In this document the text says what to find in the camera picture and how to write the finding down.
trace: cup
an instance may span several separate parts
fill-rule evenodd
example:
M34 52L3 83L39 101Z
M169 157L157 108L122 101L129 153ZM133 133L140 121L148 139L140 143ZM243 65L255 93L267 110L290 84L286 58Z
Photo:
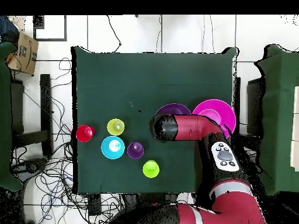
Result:
M76 138L80 142L88 142L95 135L95 129L88 125L80 125L76 131Z
M103 140L100 149L106 158L118 159L124 153L124 142L117 136L109 136Z
M124 131L124 122L118 118L114 118L108 122L107 130L110 135L118 136Z
M142 171L143 171L145 176L152 179L152 178L156 177L159 174L160 168L159 168L158 164L156 163L156 161L148 160L143 165Z
M127 153L130 158L139 159L144 153L144 148L141 143L132 142L127 148Z

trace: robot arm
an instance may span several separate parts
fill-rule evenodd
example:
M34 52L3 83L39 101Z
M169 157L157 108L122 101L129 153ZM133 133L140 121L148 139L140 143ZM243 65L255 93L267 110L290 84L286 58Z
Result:
M109 224L265 224L246 176L218 124L199 115L158 115L149 128L159 142L196 141L203 176L196 201L208 198L211 207L206 208L213 212L182 204L140 205L122 212Z

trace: green cup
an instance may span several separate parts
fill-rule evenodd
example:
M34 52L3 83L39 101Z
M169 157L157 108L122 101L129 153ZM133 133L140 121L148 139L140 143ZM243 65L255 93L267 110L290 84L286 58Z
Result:
M145 176L148 178L154 178L156 177L160 172L160 168L156 161L154 160L148 160L144 165L143 165L143 173Z

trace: cardboard box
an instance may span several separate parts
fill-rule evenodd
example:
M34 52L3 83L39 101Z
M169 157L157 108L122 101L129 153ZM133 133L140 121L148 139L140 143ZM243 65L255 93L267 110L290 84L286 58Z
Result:
M26 16L8 16L8 19L15 24L19 31L25 32Z
M21 31L22 27L24 29L25 26L24 18L14 18L11 19L11 21L18 27L20 37L17 43L18 50L13 55L10 54L8 57L10 58L8 61L8 67L14 71L21 71L23 73L34 75L39 42L25 35L24 32Z

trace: yellow-green cup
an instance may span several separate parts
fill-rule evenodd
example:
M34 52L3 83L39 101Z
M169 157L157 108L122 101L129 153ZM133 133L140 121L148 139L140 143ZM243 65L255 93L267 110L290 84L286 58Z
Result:
M160 172L160 168L154 160L148 160L143 165L143 173L148 178L152 179L152 178L156 177L159 174L159 172Z
M118 136L124 131L124 122L118 118L114 118L108 122L108 132L113 136Z

